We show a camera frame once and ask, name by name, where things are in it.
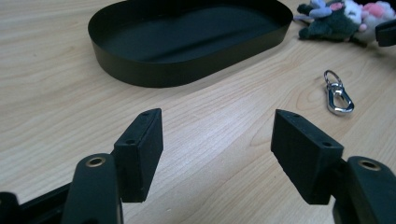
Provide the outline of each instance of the stuffed toy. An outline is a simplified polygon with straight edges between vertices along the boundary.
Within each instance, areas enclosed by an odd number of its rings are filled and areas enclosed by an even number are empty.
[[[361,12],[362,26],[353,35],[361,43],[368,44],[375,40],[375,27],[383,22],[396,20],[396,14],[388,2],[378,1],[364,5]]]
[[[348,41],[361,28],[362,5],[352,0],[311,0],[309,5],[299,5],[297,11],[313,20],[300,30],[301,39]]]

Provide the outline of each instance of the silver carabiner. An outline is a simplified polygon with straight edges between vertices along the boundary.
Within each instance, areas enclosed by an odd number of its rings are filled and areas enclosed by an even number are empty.
[[[327,77],[328,73],[332,74],[337,79],[337,82],[330,82],[329,78]],[[345,113],[352,112],[355,108],[355,105],[352,103],[352,100],[347,95],[341,78],[337,76],[333,71],[327,70],[326,72],[324,72],[324,79],[327,84],[327,107],[329,108],[329,110],[336,115],[344,115]],[[338,97],[341,99],[341,104],[343,107],[338,107],[335,105],[334,100],[337,100]]]

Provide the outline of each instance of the dark green plush toy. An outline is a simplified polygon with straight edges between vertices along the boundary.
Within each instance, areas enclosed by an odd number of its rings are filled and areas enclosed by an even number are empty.
[[[361,6],[352,0],[311,0],[297,11],[313,21],[299,32],[301,39],[348,41],[361,26]]]

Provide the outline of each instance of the metal clasp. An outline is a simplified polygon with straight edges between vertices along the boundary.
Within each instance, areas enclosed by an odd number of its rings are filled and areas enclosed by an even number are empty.
[[[329,73],[337,79],[337,82],[329,81],[327,77]],[[324,72],[324,79],[326,80],[327,84],[327,107],[329,108],[329,110],[336,115],[344,115],[345,113],[352,112],[355,108],[355,105],[352,103],[352,100],[347,95],[341,78],[337,76],[333,71],[327,70],[326,72]],[[342,107],[335,105],[334,101],[338,101]]]

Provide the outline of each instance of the black container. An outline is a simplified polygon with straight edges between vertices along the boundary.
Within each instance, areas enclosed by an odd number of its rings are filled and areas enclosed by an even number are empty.
[[[131,0],[99,10],[89,33],[111,76],[143,87],[206,77],[282,42],[291,11],[276,0]]]

